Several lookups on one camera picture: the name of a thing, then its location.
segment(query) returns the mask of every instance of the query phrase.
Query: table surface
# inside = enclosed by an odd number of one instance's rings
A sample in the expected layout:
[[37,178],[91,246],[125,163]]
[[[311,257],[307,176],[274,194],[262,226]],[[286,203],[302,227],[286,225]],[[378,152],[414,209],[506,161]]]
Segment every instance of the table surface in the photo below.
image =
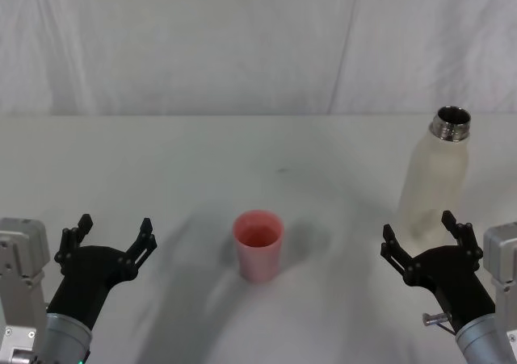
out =
[[[90,364],[462,363],[452,336],[422,326],[432,295],[379,256],[430,119],[0,119],[0,212],[43,220],[52,255],[82,213],[95,223],[85,245],[119,249],[152,219],[158,249],[111,291]],[[457,216],[478,240],[517,216],[516,125],[473,117]],[[261,286],[239,277],[229,235],[253,208],[287,229],[282,273]],[[45,273],[51,299],[57,264]]]

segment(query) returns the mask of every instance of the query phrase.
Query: white curtain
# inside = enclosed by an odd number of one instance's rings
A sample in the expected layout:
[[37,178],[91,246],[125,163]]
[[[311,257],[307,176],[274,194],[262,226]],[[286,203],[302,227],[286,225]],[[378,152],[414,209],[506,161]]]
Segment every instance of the white curtain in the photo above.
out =
[[0,0],[0,112],[517,110],[517,0]]

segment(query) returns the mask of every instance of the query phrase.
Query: pink cup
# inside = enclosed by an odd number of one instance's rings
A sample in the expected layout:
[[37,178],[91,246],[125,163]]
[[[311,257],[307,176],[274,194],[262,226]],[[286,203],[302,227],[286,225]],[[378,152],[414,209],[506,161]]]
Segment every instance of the pink cup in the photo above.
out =
[[248,211],[233,223],[241,275],[253,283],[272,280],[280,269],[282,220],[269,211]]

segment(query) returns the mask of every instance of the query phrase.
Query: frosted water bottle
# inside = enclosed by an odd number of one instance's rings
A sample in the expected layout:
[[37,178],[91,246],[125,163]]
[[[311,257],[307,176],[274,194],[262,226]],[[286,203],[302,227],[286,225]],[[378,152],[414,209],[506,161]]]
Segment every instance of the frosted water bottle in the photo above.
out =
[[469,163],[470,114],[442,107],[411,155],[395,219],[397,237],[413,256],[444,245],[442,212],[456,210]]

